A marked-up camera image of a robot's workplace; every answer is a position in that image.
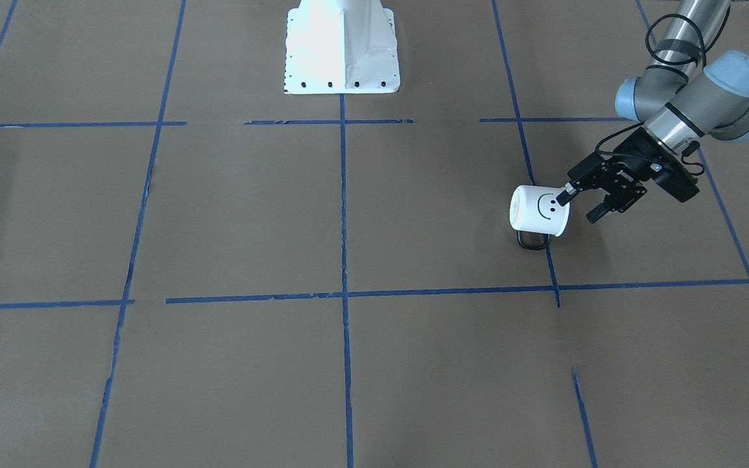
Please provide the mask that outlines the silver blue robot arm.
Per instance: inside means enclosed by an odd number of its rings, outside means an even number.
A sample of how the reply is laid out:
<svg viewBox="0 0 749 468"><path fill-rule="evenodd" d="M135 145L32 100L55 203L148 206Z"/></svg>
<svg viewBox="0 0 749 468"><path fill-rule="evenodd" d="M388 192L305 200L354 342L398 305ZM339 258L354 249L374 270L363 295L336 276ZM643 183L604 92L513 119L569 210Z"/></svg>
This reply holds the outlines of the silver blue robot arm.
<svg viewBox="0 0 749 468"><path fill-rule="evenodd" d="M742 142L749 139L749 56L725 51L707 58L726 26L729 1L683 1L662 16L668 28L644 45L650 61L643 74L625 80L616 93L619 116L633 121L611 150L595 145L568 171L568 183L554 207L567 205L585 190L601 190L604 199L586 214L595 223L609 213L623 213L647 193L653 181L678 202L699 193L702 163L691 162L701 139Z"/></svg>

